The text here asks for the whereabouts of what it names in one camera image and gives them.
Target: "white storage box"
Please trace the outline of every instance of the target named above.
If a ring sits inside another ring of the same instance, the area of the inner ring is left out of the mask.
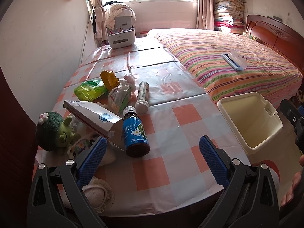
[[[257,92],[222,98],[217,106],[247,154],[254,154],[282,129],[273,105]]]
[[[109,45],[115,49],[134,44],[135,38],[135,29],[132,28],[131,30],[108,35],[108,42]]]

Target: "white case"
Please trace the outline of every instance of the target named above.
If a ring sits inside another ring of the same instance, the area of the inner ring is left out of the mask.
[[[108,42],[113,49],[122,48],[134,44],[135,38],[135,29],[132,28],[108,35]]]

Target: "green plush toy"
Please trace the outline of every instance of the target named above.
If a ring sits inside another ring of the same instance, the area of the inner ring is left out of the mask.
[[[81,138],[80,134],[73,133],[69,124],[72,117],[62,118],[57,112],[47,112],[39,116],[36,141],[46,151],[57,150],[63,154],[64,148],[71,146]]]

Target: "plastic bag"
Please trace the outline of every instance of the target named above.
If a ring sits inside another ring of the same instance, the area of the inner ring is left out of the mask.
[[[113,71],[102,71],[100,73],[100,78],[109,92],[119,85],[119,79],[116,78],[115,73]]]
[[[108,97],[108,105],[118,115],[127,106],[131,95],[136,91],[135,79],[131,73],[119,79],[120,84],[115,87]]]
[[[104,86],[102,80],[85,81],[74,90],[75,95],[80,101],[89,102],[92,102],[106,92],[107,88]]]

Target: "blue medicine bottle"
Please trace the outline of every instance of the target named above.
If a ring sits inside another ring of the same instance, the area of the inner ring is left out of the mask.
[[[149,153],[150,146],[136,109],[133,106],[128,106],[123,112],[123,136],[126,154],[133,158],[145,156]]]

